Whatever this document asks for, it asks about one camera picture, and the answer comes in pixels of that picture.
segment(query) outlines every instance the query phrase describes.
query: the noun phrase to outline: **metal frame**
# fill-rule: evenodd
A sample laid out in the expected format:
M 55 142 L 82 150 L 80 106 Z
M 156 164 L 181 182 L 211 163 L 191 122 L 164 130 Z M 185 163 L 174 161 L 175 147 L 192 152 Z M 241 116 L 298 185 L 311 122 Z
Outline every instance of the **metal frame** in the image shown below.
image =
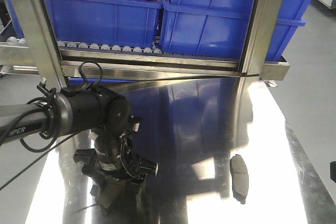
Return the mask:
M 289 68 L 286 62 L 265 62 L 282 0 L 255 0 L 240 62 L 214 57 L 58 48 L 44 1 L 12 2 L 29 46 L 0 42 L 0 65 L 14 66 L 3 72 L 39 73 L 57 88 L 67 85 L 66 77 L 79 77 L 78 66 L 89 59 L 102 65 L 104 78 L 127 80 L 259 75 L 282 80 Z M 89 77 L 98 76 L 96 67 L 86 68 Z
M 336 0 L 318 0 L 329 9 L 336 8 Z

